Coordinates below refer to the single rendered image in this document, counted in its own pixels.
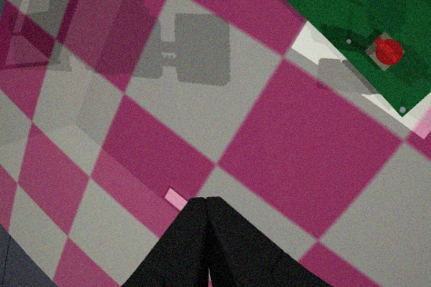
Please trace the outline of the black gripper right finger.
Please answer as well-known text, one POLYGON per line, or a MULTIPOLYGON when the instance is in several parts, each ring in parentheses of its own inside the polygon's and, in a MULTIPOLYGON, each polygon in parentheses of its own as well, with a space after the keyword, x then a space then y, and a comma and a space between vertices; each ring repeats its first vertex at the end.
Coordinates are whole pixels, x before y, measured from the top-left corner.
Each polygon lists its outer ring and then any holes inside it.
POLYGON ((333 287, 220 197, 205 198, 212 287, 333 287))

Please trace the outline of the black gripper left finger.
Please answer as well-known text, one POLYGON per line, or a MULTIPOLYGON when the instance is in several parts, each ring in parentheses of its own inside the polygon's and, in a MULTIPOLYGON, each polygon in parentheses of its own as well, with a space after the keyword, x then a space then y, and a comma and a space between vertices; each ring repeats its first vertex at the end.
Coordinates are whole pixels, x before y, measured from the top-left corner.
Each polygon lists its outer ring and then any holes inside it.
POLYGON ((120 287, 208 287, 205 198, 191 198, 120 287))

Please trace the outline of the green circuit board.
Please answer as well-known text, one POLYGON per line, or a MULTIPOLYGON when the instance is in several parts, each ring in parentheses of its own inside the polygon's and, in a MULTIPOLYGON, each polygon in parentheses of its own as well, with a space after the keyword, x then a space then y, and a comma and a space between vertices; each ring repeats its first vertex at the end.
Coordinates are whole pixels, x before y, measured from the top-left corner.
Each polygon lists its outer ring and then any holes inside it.
POLYGON ((431 93, 431 0, 286 0, 398 114, 431 93))

